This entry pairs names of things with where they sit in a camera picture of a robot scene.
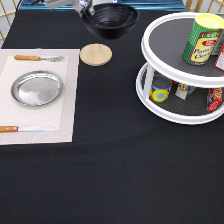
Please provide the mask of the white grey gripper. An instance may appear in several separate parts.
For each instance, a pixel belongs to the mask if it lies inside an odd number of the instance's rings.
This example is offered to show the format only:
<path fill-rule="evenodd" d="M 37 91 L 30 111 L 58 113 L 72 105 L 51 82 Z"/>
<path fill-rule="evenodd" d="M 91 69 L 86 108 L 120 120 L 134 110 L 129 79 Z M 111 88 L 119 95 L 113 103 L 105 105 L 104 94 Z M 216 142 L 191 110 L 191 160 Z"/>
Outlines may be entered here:
<path fill-rule="evenodd" d="M 44 0 L 44 4 L 50 8 L 55 9 L 62 6 L 72 6 L 76 12 L 81 12 L 88 3 L 85 0 Z M 95 14 L 95 9 L 92 5 L 86 7 L 86 13 L 89 16 Z"/>

